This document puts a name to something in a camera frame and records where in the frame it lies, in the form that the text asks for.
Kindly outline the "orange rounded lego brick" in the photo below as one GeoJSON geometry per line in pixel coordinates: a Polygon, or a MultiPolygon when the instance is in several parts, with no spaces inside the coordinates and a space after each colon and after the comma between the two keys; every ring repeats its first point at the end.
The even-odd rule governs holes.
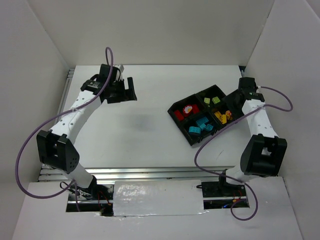
{"type": "Polygon", "coordinates": [[[231,113],[230,110],[227,110],[227,111],[225,112],[225,115],[226,115],[226,118],[227,118],[228,120],[232,119],[232,113],[231,113]]]}

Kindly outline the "yellow long lego brick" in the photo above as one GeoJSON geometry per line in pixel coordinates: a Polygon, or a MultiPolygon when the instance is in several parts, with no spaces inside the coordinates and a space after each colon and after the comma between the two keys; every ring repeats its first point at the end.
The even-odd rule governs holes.
{"type": "Polygon", "coordinates": [[[227,124],[228,122],[227,116],[225,114],[221,115],[219,120],[223,125],[227,124]]]}

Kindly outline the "orange-yellow 2x4 lego brick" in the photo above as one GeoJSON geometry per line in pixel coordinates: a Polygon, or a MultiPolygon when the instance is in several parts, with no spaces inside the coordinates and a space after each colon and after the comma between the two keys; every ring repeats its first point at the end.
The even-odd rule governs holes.
{"type": "Polygon", "coordinates": [[[224,115],[221,114],[219,111],[216,111],[216,112],[214,113],[214,115],[215,115],[220,121],[222,121],[222,120],[224,119],[224,115]]]}

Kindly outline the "teal rounded lego brick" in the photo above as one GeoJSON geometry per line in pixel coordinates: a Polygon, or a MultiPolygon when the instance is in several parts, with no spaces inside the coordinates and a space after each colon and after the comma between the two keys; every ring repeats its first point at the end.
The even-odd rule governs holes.
{"type": "Polygon", "coordinates": [[[202,117],[202,118],[196,120],[195,122],[196,122],[196,125],[197,125],[198,127],[200,127],[201,125],[208,123],[209,120],[208,120],[207,117],[202,117]]]}

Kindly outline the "teal small square lego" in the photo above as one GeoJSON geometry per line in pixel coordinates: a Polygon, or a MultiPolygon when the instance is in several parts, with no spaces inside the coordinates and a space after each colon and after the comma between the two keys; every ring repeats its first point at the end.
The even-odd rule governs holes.
{"type": "Polygon", "coordinates": [[[211,124],[207,124],[207,125],[205,126],[205,130],[208,131],[208,132],[212,131],[213,128],[214,128],[214,126],[211,125],[211,124]]]}

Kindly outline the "lime green 2x2 lego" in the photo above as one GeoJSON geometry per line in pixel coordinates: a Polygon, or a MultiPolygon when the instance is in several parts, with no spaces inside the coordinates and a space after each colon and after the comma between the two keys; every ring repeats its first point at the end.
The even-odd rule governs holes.
{"type": "Polygon", "coordinates": [[[206,104],[210,104],[210,98],[205,97],[203,101],[204,101],[204,103],[206,103],[206,104]]]}

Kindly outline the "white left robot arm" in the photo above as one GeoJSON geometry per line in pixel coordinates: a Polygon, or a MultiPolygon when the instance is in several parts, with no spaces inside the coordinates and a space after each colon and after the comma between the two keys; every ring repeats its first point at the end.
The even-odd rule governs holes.
{"type": "Polygon", "coordinates": [[[103,102],[113,104],[137,100],[133,78],[124,79],[123,71],[121,64],[102,64],[99,73],[83,83],[70,111],[50,130],[41,130],[36,136],[40,162],[75,181],[77,188],[91,198],[108,189],[99,185],[96,177],[80,164],[80,155],[74,144],[82,127],[103,102]]]}

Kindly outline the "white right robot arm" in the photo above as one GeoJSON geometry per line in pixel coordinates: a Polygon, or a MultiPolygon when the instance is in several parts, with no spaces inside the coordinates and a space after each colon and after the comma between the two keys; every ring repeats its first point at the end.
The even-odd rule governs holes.
{"type": "Polygon", "coordinates": [[[288,143],[272,127],[266,108],[274,106],[266,103],[258,88],[253,77],[242,77],[237,90],[226,96],[232,102],[234,113],[243,113],[251,137],[240,162],[222,172],[226,177],[219,177],[221,190],[243,185],[254,178],[275,177],[280,171],[288,143]]]}

